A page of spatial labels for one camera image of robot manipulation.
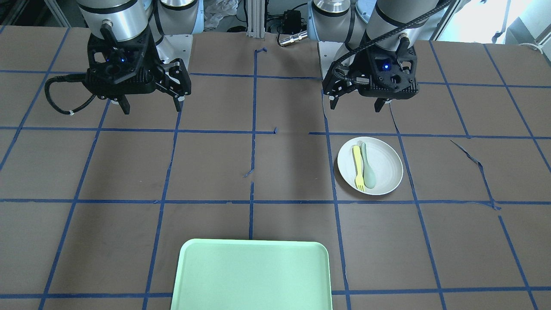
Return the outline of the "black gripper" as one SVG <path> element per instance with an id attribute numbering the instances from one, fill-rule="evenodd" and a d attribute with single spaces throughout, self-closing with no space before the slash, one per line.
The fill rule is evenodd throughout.
<path id="1" fill-rule="evenodd" d="M 396 52 L 373 45 L 358 52 L 348 65 L 331 65 L 322 82 L 323 92 L 329 96 L 331 110 L 341 96 L 357 90 L 361 96 L 377 98 L 374 109 L 379 113 L 387 99 L 410 99 L 419 93 L 417 64 L 415 47 Z"/>
<path id="2" fill-rule="evenodd" d="M 88 40 L 89 68 L 84 85 L 92 94 L 117 98 L 125 115 L 130 114 L 126 95 L 148 94 L 155 90 L 169 94 L 177 112 L 183 96 L 191 94 L 191 79 L 182 59 L 163 63 L 151 31 L 118 42 L 116 47 L 91 34 Z"/>

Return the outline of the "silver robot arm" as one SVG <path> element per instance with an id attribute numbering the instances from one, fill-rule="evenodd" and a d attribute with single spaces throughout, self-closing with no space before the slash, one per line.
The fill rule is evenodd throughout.
<path id="1" fill-rule="evenodd" d="M 130 113 L 128 95 L 171 96 L 180 112 L 192 83 L 185 62 L 167 41 L 204 30 L 202 0 L 79 0 L 91 31 L 84 86 Z"/>
<path id="2" fill-rule="evenodd" d="M 354 91 L 375 98 L 376 112 L 417 95 L 415 42 L 430 17 L 447 6 L 448 0 L 309 2 L 308 37 L 341 44 L 322 81 L 330 108 Z"/>

